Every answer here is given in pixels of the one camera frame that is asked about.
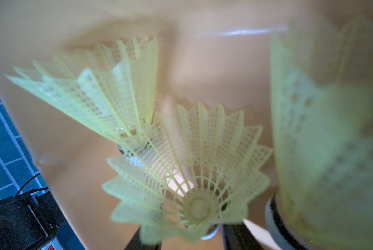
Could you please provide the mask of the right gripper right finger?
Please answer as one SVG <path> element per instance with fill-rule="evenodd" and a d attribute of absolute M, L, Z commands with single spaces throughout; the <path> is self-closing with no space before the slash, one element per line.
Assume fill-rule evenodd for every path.
<path fill-rule="evenodd" d="M 263 250 L 245 224 L 222 225 L 225 250 Z"/>

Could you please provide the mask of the yellow shuttlecock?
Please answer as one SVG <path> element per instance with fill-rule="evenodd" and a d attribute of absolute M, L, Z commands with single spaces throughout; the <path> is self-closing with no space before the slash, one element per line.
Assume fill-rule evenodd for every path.
<path fill-rule="evenodd" d="M 373 250 L 373 21 L 290 23 L 270 56 L 271 234 L 288 250 Z"/>
<path fill-rule="evenodd" d="M 53 62 L 15 67 L 9 80 L 83 126 L 120 143 L 154 114 L 159 41 L 156 37 L 101 43 L 56 55 Z"/>
<path fill-rule="evenodd" d="M 195 243 L 215 225 L 241 224 L 270 185 L 261 168 L 273 150 L 260 145 L 262 131 L 222 105 L 156 113 L 120 143 L 122 155 L 107 159 L 117 175 L 102 188 L 119 200 L 110 219 L 138 224 L 146 245 L 173 237 Z"/>

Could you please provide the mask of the yellow shuttlecock bottom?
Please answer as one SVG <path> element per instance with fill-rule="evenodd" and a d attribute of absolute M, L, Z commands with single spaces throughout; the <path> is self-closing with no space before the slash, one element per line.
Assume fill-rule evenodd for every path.
<path fill-rule="evenodd" d="M 288 250 L 373 250 L 373 21 L 290 23 L 270 56 L 271 234 Z"/>

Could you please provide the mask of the yellow plastic storage box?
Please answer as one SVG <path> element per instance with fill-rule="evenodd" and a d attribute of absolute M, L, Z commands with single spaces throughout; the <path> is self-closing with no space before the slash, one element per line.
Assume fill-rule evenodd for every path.
<path fill-rule="evenodd" d="M 106 160 L 116 145 L 11 83 L 14 67 L 50 62 L 146 34 L 159 38 L 158 110 L 222 104 L 262 125 L 272 146 L 270 45 L 290 20 L 310 26 L 324 17 L 340 27 L 373 1 L 0 1 L 0 99 L 67 221 L 88 250 L 122 250 L 138 225 L 110 215 L 119 200 L 102 190 L 116 176 Z"/>

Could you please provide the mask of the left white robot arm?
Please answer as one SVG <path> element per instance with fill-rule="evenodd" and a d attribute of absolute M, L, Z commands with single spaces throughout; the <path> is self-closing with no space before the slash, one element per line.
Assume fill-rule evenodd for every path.
<path fill-rule="evenodd" d="M 66 219 L 48 187 L 0 200 L 0 250 L 42 250 Z"/>

